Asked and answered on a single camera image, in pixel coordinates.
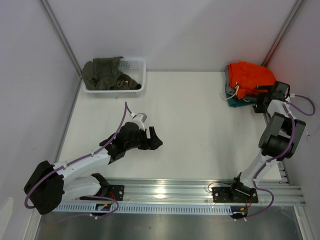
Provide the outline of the orange shorts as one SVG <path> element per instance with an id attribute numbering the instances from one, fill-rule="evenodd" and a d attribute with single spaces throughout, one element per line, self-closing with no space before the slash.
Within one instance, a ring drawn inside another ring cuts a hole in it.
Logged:
<path id="1" fill-rule="evenodd" d="M 245 61 L 228 65 L 229 84 L 236 90 L 239 99 L 257 96 L 256 86 L 270 86 L 276 82 L 274 74 L 266 67 Z"/>

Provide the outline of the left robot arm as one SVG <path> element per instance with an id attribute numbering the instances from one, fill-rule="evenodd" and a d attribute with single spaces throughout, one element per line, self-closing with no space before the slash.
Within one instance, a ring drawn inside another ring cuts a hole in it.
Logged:
<path id="1" fill-rule="evenodd" d="M 26 194 L 24 206 L 46 215 L 62 201 L 81 199 L 117 202 L 119 199 L 109 182 L 94 170 L 118 161 L 127 151 L 154 151 L 162 145 L 153 126 L 143 129 L 137 123 L 126 122 L 84 156 L 56 164 L 47 160 L 39 163 L 23 188 Z"/>

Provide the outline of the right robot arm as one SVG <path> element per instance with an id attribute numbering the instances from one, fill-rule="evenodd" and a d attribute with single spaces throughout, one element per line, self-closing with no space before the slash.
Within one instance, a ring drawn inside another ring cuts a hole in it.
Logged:
<path id="1" fill-rule="evenodd" d="M 270 120 L 262 133 L 259 154 L 250 166 L 233 179 L 228 189 L 229 198 L 236 203 L 257 203 L 258 183 L 278 162 L 289 159 L 295 153 L 306 123 L 293 116 L 290 111 L 287 83 L 276 81 L 273 86 L 259 86 L 255 113 L 267 114 Z"/>

